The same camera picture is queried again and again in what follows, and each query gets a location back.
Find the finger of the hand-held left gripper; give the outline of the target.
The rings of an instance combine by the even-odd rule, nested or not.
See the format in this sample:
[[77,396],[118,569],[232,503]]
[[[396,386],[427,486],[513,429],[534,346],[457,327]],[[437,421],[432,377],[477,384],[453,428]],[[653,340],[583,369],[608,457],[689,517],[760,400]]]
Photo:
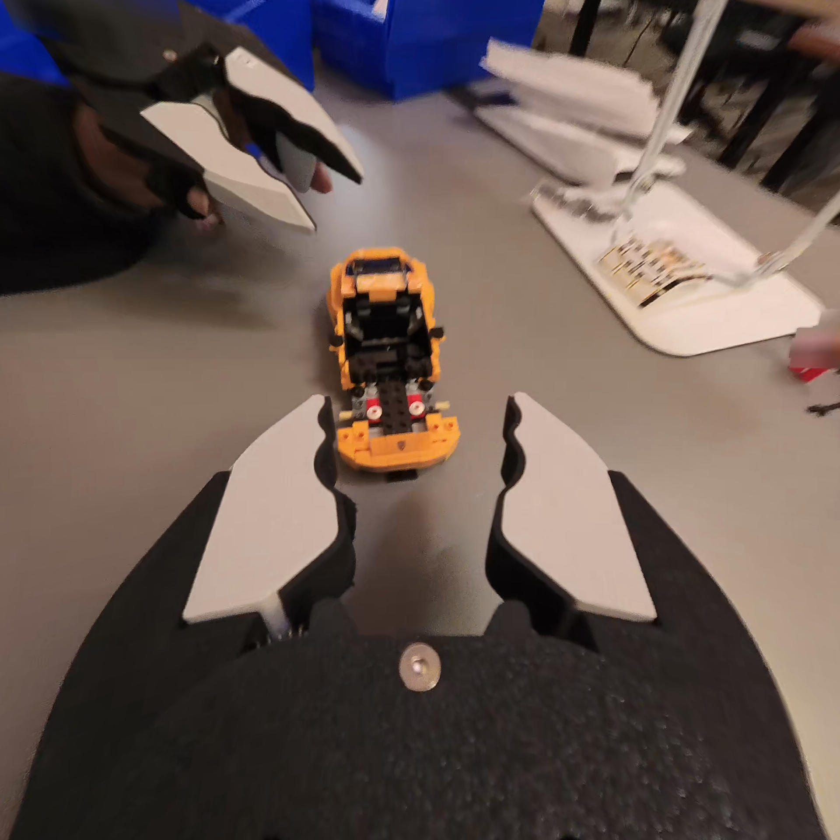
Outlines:
[[319,163],[360,184],[354,148],[310,91],[243,47],[224,59],[230,97],[252,141],[290,184],[312,184]]
[[141,115],[202,168],[207,190],[218,202],[265,225],[316,231],[289,185],[231,143],[209,100],[159,101]]

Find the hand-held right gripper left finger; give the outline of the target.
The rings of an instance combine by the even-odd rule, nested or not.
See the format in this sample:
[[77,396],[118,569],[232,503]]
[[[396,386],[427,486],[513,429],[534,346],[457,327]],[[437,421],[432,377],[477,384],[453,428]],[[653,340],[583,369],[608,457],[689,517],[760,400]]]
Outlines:
[[270,636],[306,631],[349,590],[355,508],[336,487],[330,399],[312,395],[236,459],[186,598],[188,625],[257,615]]

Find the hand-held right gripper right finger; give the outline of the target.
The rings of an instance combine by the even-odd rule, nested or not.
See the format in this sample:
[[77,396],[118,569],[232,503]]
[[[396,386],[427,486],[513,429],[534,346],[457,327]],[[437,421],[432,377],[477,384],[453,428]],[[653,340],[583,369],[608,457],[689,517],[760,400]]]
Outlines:
[[653,623],[657,611],[610,470],[525,392],[507,400],[486,577],[533,623],[578,614]]

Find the orange lego car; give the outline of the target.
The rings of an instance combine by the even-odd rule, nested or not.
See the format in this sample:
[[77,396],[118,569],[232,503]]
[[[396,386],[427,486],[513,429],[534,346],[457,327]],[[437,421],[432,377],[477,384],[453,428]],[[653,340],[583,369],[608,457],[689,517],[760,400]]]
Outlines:
[[413,480],[456,451],[459,424],[437,397],[445,329],[425,264],[401,248],[355,250],[330,271],[331,352],[346,407],[342,461],[387,480]]

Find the person's left forearm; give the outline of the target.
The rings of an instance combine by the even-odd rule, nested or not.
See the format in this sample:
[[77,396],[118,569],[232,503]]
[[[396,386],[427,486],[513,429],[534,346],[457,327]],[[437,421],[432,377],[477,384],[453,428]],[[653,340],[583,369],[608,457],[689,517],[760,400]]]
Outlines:
[[172,213],[120,198],[95,175],[76,93],[3,74],[3,295],[72,287],[134,266]]

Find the person's left hand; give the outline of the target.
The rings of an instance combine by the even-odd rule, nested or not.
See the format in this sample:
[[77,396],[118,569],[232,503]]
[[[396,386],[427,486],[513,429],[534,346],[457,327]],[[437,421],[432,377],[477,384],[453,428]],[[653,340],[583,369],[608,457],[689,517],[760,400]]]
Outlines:
[[[94,109],[85,103],[79,104],[72,124],[81,158],[106,196],[126,206],[143,210],[164,206],[163,201],[152,193],[145,182],[150,165],[111,142],[102,131],[99,116]],[[331,177],[322,163],[316,164],[311,189],[320,194],[333,191]],[[224,224],[223,215],[214,201],[202,190],[191,190],[187,202],[200,216],[195,221],[199,229],[212,230]]]

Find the white book stand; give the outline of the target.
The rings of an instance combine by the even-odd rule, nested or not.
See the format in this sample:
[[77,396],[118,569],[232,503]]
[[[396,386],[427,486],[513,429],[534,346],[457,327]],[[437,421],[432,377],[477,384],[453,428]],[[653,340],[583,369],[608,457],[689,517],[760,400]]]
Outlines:
[[[603,191],[582,187],[621,196],[619,217],[598,223],[573,217],[543,201],[531,201],[534,216],[635,338],[652,350],[681,358],[815,327],[823,316],[823,304],[785,270],[828,228],[839,209],[839,195],[835,194],[787,246],[760,256],[698,201],[656,177],[658,157],[726,5],[724,1],[697,4],[686,45],[629,183]],[[627,235],[674,242],[706,264],[712,278],[673,290],[646,308],[636,308],[611,288],[595,264]]]

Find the sticker sheet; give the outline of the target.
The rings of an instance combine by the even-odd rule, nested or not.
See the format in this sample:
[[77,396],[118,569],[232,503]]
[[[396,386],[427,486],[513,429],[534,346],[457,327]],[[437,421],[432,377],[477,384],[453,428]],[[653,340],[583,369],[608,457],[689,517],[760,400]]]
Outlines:
[[636,308],[646,308],[671,291],[705,284],[712,278],[706,264],[674,242],[646,240],[635,234],[616,241],[595,264],[611,288]]

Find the pile of white paper bags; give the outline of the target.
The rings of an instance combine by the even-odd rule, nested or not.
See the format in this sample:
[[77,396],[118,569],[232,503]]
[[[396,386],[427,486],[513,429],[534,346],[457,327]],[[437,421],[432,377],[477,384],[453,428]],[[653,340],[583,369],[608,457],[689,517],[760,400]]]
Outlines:
[[482,69],[512,104],[476,118],[545,171],[603,191],[628,182],[658,117],[652,84],[633,70],[490,39]]

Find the clear bag of dark parts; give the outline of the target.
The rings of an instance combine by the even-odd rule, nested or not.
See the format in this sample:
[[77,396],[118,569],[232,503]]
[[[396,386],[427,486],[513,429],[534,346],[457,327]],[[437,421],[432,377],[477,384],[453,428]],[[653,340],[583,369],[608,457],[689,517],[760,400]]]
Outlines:
[[621,213],[621,196],[612,192],[594,192],[580,187],[549,182],[537,184],[531,191],[532,203],[543,201],[563,209],[573,217],[585,217],[603,223],[617,219]]

